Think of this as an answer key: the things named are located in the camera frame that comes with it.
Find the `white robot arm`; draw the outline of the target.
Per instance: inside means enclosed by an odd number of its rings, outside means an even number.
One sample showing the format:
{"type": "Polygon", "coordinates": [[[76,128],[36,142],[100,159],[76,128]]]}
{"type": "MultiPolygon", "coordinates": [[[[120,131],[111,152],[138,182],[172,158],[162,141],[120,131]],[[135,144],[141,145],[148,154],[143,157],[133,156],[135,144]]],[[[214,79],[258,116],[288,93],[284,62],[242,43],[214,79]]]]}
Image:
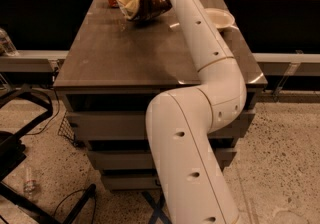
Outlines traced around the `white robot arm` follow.
{"type": "Polygon", "coordinates": [[[162,92],[146,112],[148,141],[172,224],[244,224],[208,135],[232,123],[246,84],[199,0],[170,0],[200,83],[162,92]]]}

